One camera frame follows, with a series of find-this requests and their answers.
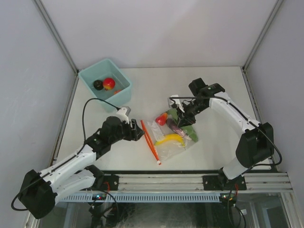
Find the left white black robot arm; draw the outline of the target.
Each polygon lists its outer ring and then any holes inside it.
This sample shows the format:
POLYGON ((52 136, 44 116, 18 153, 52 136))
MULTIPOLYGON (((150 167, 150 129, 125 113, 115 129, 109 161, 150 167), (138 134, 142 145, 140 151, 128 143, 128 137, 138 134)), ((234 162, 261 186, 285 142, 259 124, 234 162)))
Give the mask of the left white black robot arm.
POLYGON ((94 162, 109 152, 116 142, 138 141, 143 135, 144 131, 135 119, 127 122, 116 116, 108 117, 102 127, 74 153, 39 172, 28 171, 18 193, 18 200, 34 218, 41 219, 61 199, 82 189, 101 189, 104 178, 94 162))

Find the yellow fake banana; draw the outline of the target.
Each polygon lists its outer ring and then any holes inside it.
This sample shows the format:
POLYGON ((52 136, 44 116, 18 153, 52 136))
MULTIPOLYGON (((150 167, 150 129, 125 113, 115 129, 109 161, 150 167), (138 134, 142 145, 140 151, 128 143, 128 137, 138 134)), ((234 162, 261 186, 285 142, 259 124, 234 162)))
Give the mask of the yellow fake banana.
POLYGON ((164 139, 157 141, 154 145, 158 146, 161 145, 162 143, 166 143, 168 141, 177 141, 178 143, 180 143, 183 147, 185 147, 185 143, 183 138, 178 135, 178 134, 168 134, 164 137, 164 139))

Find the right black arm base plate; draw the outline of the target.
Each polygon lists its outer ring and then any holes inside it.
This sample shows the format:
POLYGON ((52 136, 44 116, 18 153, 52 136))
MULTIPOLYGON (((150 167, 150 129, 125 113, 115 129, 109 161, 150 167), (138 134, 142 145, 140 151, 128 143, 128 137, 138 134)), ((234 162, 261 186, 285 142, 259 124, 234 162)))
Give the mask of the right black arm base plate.
POLYGON ((232 180, 219 175, 204 175, 202 176, 204 190, 230 190, 232 187, 238 187, 239 190, 247 190, 245 178, 238 176, 232 180))

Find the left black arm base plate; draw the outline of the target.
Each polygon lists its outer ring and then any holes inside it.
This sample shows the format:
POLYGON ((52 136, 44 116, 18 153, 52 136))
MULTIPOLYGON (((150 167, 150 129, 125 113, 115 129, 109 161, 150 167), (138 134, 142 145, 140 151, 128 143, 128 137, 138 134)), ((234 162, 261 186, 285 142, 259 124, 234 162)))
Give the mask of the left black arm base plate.
POLYGON ((94 181, 91 189, 93 190, 104 190, 104 191, 116 191, 119 186, 119 176, 117 175, 103 175, 94 181))

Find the red fake apple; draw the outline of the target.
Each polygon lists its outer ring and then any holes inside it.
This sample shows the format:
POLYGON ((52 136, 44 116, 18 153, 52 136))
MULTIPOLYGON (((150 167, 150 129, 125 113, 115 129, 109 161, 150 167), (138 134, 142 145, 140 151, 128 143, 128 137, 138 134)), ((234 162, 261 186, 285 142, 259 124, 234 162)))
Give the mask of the red fake apple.
POLYGON ((116 82, 113 78, 108 77, 103 80, 103 86, 106 91, 114 89, 115 85, 116 82))

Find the teal plastic bin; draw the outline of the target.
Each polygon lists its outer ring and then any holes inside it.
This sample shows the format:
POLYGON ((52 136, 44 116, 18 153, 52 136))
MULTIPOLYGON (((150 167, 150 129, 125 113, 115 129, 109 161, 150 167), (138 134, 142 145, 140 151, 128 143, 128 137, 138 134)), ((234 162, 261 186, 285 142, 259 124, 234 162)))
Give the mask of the teal plastic bin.
POLYGON ((81 70, 78 76, 94 98, 105 100, 101 106, 108 113, 131 100, 132 82, 108 58, 81 70))

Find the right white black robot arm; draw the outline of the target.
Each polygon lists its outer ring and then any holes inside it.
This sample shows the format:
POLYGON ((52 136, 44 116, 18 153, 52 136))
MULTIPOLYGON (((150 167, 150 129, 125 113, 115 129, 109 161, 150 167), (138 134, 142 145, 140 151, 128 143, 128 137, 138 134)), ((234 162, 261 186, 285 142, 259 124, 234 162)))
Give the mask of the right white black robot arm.
POLYGON ((168 99, 171 107, 177 109, 177 126, 195 124, 196 115, 207 108, 226 119, 239 137, 235 158, 220 169, 218 184, 228 190, 235 184, 235 178, 261 164, 274 154, 274 130, 269 123, 260 123, 243 112, 218 83, 207 85, 202 78, 189 84, 192 97, 172 95, 168 99))

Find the dark purple fake eggplant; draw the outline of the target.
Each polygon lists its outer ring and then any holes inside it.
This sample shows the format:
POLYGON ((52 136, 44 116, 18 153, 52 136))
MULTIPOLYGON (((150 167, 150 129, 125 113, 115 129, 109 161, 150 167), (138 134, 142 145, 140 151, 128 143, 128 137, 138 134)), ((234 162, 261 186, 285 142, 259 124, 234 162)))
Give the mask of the dark purple fake eggplant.
POLYGON ((103 90, 103 82, 101 80, 96 80, 93 82, 93 87, 98 91, 103 90))

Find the clear zip top bag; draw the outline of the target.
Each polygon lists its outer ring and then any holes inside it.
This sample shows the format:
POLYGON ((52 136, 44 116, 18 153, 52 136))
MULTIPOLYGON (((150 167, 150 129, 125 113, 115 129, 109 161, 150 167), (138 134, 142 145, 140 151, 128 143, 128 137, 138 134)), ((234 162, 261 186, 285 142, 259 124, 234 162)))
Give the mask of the clear zip top bag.
POLYGON ((158 165, 162 165, 166 160, 175 157, 176 155, 187 151, 192 147, 195 142, 183 138, 185 147, 183 147, 177 141, 168 141, 162 143, 161 145, 155 146, 157 141, 164 139, 168 134, 176 134, 173 132, 167 124, 164 126, 159 126, 154 120, 141 120, 142 129, 144 130, 144 137, 150 148, 152 154, 154 155, 158 165))

